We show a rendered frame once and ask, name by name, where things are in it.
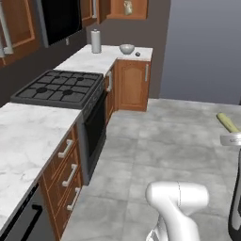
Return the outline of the grey bowl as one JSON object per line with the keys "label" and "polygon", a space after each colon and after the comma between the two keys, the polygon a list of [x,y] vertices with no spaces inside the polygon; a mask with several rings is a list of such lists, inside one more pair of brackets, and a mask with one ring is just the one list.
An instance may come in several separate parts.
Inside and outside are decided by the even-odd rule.
{"label": "grey bowl", "polygon": [[135,46],[133,44],[122,44],[120,46],[120,51],[124,55],[131,55],[135,50]]}

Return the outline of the wooden corner base cupboard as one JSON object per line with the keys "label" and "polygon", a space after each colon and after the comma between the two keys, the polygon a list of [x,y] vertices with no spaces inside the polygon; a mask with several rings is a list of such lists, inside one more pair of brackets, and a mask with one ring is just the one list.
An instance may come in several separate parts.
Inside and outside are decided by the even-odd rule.
{"label": "wooden corner base cupboard", "polygon": [[[110,118],[115,111],[115,77],[116,77],[116,66],[117,64],[114,63],[113,66],[110,68],[109,71],[112,71],[113,77],[113,87],[110,92],[107,91],[107,95],[105,98],[105,124],[108,124]],[[104,79],[105,90],[108,87],[108,76],[106,75]]]}

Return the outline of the yellow-green cylinder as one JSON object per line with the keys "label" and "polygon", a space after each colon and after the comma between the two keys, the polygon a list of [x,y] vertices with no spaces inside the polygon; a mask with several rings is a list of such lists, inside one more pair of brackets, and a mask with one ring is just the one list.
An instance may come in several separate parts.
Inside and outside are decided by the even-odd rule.
{"label": "yellow-green cylinder", "polygon": [[222,125],[231,133],[239,133],[240,130],[234,125],[232,120],[227,117],[224,113],[217,113],[217,119],[222,123]]}

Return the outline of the black microwave oven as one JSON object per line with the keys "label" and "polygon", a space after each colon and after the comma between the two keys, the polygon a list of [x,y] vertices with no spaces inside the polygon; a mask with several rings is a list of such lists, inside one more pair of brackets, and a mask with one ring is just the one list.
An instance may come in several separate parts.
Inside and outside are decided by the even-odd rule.
{"label": "black microwave oven", "polygon": [[46,48],[82,30],[80,0],[36,0]]}

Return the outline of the black oven door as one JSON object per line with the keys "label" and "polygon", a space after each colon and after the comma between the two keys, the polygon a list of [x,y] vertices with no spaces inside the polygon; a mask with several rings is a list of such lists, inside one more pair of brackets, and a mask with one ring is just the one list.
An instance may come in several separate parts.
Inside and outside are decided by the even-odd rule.
{"label": "black oven door", "polygon": [[105,98],[106,91],[101,84],[88,102],[88,114],[85,116],[84,129],[87,152],[88,184],[96,168],[104,146],[105,134]]}

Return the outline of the arched wooden base cupboard door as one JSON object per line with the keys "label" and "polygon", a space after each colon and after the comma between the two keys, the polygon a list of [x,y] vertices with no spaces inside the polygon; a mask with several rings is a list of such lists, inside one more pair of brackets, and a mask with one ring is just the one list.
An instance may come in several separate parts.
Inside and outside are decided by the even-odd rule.
{"label": "arched wooden base cupboard door", "polygon": [[[148,81],[145,66],[149,64]],[[118,63],[118,109],[143,111],[147,109],[151,75],[150,61],[120,60]]]}

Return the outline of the black gas hob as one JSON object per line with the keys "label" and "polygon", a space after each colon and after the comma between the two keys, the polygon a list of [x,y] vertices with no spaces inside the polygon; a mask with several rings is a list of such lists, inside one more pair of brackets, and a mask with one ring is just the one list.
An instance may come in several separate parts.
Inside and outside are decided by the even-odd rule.
{"label": "black gas hob", "polygon": [[14,103],[82,109],[103,80],[96,72],[48,70],[14,93]]}

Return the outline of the black dishwasher door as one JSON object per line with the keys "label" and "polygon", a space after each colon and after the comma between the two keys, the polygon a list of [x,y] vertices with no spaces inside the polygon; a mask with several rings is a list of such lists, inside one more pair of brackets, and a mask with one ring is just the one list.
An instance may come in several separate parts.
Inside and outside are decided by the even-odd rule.
{"label": "black dishwasher door", "polygon": [[21,241],[36,214],[36,211],[31,207],[32,204],[41,205],[42,213],[27,241],[56,241],[39,184],[36,184],[28,193],[15,216],[0,235],[0,241]]}

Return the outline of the open wooden wall shelf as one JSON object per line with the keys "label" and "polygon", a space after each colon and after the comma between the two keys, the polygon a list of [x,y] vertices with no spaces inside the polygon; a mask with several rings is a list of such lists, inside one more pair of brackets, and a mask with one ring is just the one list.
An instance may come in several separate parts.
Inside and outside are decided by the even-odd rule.
{"label": "open wooden wall shelf", "polygon": [[[131,1],[133,11],[125,14],[124,2]],[[110,0],[108,19],[146,20],[148,17],[149,0]]]}

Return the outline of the white paper towel roll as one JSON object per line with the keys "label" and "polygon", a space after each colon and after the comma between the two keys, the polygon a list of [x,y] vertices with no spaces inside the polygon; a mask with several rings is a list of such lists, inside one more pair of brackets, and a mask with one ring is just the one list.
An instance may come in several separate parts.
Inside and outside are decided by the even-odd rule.
{"label": "white paper towel roll", "polygon": [[93,54],[100,54],[101,47],[101,32],[97,29],[91,31],[91,51]]}

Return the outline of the beige ceramic jug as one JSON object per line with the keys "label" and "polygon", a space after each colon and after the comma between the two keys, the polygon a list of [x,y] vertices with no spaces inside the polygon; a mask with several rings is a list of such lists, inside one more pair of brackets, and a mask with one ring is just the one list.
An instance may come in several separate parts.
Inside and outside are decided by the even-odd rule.
{"label": "beige ceramic jug", "polygon": [[133,13],[133,6],[131,0],[124,0],[124,14],[125,15],[131,15]]}

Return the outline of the wooden drawer front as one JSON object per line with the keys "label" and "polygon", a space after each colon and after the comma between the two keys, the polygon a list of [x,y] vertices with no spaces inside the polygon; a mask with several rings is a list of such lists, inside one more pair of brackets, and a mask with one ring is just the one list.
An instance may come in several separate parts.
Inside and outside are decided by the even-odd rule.
{"label": "wooden drawer front", "polygon": [[72,181],[71,181],[68,187],[62,186],[62,182],[66,181],[72,172],[72,164],[78,165],[77,171],[75,172],[74,177],[72,178],[72,181],[73,181],[76,175],[79,174],[79,170],[80,170],[79,154],[78,154],[77,148],[74,148],[71,151],[69,157],[63,163],[56,178],[54,179],[53,183],[48,189],[48,195],[49,195],[49,199],[52,205],[54,215],[57,214],[58,209],[60,208],[60,204],[72,184]]}
{"label": "wooden drawer front", "polygon": [[69,218],[73,211],[73,209],[71,211],[67,210],[67,200],[68,200],[71,190],[75,187],[80,187],[80,188],[82,187],[81,178],[80,178],[79,174],[77,174],[76,177],[73,179],[72,184],[71,184],[69,190],[67,191],[67,194],[65,195],[63,202],[60,205],[60,209],[56,215],[56,227],[57,227],[59,237],[62,237],[62,234],[64,233],[64,230],[66,229]]}
{"label": "wooden drawer front", "polygon": [[[65,149],[67,139],[72,139],[73,145],[65,158],[58,158],[57,154],[59,152],[62,152]],[[56,151],[54,152],[53,157],[50,160],[50,163],[47,165],[45,171],[43,172],[43,178],[47,188],[50,188],[59,170],[61,169],[63,163],[67,160],[71,151],[73,150],[73,147],[76,141],[77,141],[76,126],[74,126],[67,134],[67,136],[60,142],[59,146],[56,148]]]}

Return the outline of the narrow wooden wall cupboard door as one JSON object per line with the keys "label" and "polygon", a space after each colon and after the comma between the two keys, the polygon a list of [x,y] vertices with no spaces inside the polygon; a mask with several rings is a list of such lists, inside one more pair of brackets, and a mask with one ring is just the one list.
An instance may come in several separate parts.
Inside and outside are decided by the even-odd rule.
{"label": "narrow wooden wall cupboard door", "polygon": [[82,26],[86,27],[97,21],[92,18],[92,0],[80,0]]}

